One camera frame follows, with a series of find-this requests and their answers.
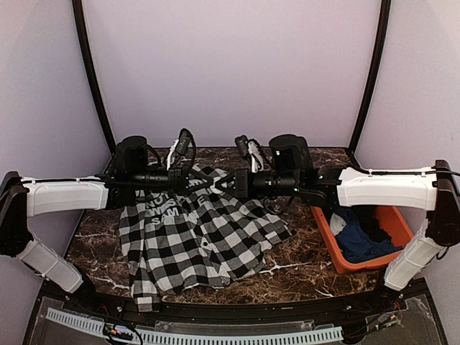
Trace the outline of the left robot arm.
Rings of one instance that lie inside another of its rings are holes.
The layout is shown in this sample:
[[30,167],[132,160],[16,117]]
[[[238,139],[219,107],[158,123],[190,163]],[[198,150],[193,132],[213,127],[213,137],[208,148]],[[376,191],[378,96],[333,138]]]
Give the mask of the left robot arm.
[[196,188],[189,177],[211,178],[192,171],[179,159],[196,153],[193,135],[182,129],[166,159],[149,162],[155,149],[145,137],[131,136],[116,145],[114,166],[106,173],[84,178],[23,178],[8,172],[1,183],[1,255],[17,258],[38,275],[73,294],[73,301],[86,313],[101,308],[101,296],[90,289],[88,280],[71,263],[47,247],[29,229],[32,217],[62,211],[112,210],[133,206],[140,193],[186,196]]

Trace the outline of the black white plaid shirt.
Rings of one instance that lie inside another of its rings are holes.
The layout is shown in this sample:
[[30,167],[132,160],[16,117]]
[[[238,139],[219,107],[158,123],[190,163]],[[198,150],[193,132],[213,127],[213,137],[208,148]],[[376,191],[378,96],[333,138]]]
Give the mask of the black white plaid shirt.
[[119,219],[130,293],[140,312],[163,295],[203,286],[223,289],[266,264],[265,252],[295,234],[261,201],[212,193],[140,193]]

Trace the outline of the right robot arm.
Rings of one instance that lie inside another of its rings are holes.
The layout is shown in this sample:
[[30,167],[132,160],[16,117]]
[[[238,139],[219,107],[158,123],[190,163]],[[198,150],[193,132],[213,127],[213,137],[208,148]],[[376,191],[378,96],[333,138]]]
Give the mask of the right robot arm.
[[299,198],[309,206],[336,210],[350,206],[403,206],[426,211],[427,219],[404,250],[388,264],[383,283],[367,296],[367,306],[383,311],[410,280],[442,250],[459,243],[459,189],[445,160],[432,167],[373,170],[348,166],[315,168],[304,137],[282,134],[269,142],[272,167],[252,154],[249,140],[235,139],[252,168],[237,169],[215,187],[235,198]]

